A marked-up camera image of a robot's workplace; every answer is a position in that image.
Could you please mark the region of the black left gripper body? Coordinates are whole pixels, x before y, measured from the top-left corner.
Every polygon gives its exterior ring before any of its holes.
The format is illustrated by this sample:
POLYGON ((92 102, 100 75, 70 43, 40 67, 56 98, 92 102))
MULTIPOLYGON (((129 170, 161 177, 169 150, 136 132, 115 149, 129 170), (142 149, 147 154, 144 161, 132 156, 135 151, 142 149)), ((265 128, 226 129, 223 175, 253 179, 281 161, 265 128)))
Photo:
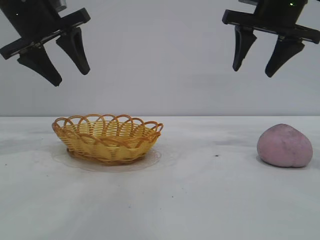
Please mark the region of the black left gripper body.
POLYGON ((7 60, 91 19, 85 8, 61 17, 59 12, 66 8, 65 0, 2 0, 0 10, 20 35, 19 39, 0 49, 2 57, 7 60))

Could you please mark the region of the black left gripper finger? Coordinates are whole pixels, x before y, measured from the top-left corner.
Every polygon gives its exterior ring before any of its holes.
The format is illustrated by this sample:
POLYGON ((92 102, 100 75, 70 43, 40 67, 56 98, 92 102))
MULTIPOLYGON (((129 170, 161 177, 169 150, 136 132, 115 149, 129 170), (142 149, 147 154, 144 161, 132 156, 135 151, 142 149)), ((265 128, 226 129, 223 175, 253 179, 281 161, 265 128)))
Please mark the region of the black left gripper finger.
POLYGON ((20 53, 17 59, 18 63, 35 71, 52 85, 58 87, 62 82, 62 77, 52 64, 45 48, 40 47, 30 48, 29 50, 20 53))
POLYGON ((69 56, 83 75, 87 75, 90 72, 91 69, 86 58, 80 27, 75 27, 65 32, 55 42, 69 56))

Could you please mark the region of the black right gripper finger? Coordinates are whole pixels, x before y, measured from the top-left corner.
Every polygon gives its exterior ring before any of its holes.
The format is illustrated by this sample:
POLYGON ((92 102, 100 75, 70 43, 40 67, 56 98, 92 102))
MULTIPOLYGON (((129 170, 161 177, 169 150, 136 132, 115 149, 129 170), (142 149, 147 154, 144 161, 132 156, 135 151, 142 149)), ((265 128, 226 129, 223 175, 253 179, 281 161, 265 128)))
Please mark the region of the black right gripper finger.
POLYGON ((245 27, 242 25, 236 25, 234 27, 235 32, 235 51, 232 68, 237 72, 251 46, 256 41, 257 37, 254 35, 254 29, 245 27))
POLYGON ((305 45, 299 38, 277 38, 273 53, 265 67, 265 74, 271 78, 289 59, 300 53, 305 45))

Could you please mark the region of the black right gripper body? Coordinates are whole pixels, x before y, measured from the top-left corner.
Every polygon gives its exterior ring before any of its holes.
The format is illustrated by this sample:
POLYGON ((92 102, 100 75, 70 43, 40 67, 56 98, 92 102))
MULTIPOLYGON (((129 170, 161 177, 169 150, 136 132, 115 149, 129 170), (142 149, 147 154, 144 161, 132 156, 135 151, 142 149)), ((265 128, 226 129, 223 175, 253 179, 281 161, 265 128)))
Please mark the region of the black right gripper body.
POLYGON ((258 0, 253 13, 225 10, 222 22, 249 31, 318 42, 319 30, 297 24, 307 3, 306 0, 258 0))

